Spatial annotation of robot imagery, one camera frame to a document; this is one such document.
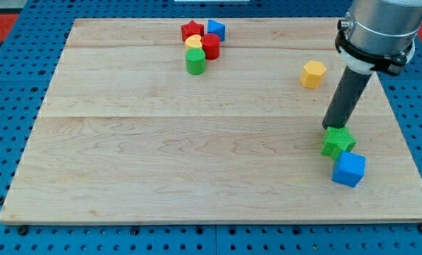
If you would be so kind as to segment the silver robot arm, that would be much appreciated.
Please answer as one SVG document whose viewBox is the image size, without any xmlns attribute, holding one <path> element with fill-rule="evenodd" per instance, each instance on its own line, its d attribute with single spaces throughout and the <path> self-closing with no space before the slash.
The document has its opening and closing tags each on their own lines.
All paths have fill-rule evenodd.
<svg viewBox="0 0 422 255">
<path fill-rule="evenodd" d="M 335 46 L 347 67 L 397 76 L 411 61 L 422 0 L 354 0 L 337 23 Z"/>
</svg>

